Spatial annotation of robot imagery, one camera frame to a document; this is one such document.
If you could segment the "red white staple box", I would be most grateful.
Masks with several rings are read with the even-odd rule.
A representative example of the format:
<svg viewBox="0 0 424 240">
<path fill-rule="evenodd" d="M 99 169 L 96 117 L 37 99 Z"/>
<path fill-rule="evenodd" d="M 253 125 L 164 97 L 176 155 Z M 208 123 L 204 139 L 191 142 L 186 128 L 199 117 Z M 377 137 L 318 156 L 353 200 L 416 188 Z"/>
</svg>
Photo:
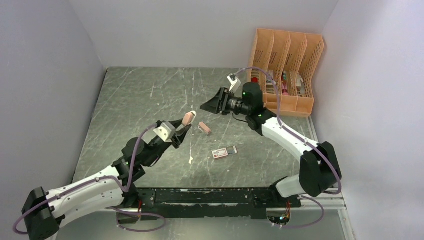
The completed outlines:
<svg viewBox="0 0 424 240">
<path fill-rule="evenodd" d="M 235 155 L 238 153 L 237 147 L 230 146 L 226 148 L 216 149 L 212 151 L 212 156 L 214 160 L 222 159 L 231 155 Z"/>
</svg>

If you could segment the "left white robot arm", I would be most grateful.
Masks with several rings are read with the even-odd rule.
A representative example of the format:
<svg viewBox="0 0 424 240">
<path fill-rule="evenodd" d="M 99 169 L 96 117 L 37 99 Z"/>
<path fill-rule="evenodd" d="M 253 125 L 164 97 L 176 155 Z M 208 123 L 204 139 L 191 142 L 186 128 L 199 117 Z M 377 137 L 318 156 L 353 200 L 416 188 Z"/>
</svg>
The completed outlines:
<svg viewBox="0 0 424 240">
<path fill-rule="evenodd" d="M 192 117 L 157 121 L 130 139 L 111 165 L 70 185 L 33 189 L 13 224 L 31 240 L 54 240 L 60 228 L 83 216 L 113 207 L 132 208 L 139 200 L 135 181 L 154 166 L 169 147 L 178 149 L 192 127 Z"/>
</svg>

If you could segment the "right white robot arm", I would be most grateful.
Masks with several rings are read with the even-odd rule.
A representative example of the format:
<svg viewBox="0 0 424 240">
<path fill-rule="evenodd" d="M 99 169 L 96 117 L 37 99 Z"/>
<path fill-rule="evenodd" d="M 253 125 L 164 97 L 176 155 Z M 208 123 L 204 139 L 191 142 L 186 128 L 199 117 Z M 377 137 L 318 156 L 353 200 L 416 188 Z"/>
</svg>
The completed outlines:
<svg viewBox="0 0 424 240">
<path fill-rule="evenodd" d="M 218 93 L 200 106 L 211 114 L 244 115 L 249 128 L 287 150 L 300 164 L 299 174 L 282 178 L 272 184 L 270 202 L 282 207 L 289 197 L 307 194 L 317 197 L 329 194 L 329 188 L 341 185 L 342 173 L 333 145 L 311 140 L 287 126 L 264 106 L 263 92 L 254 82 L 245 83 L 241 97 L 221 87 Z"/>
</svg>

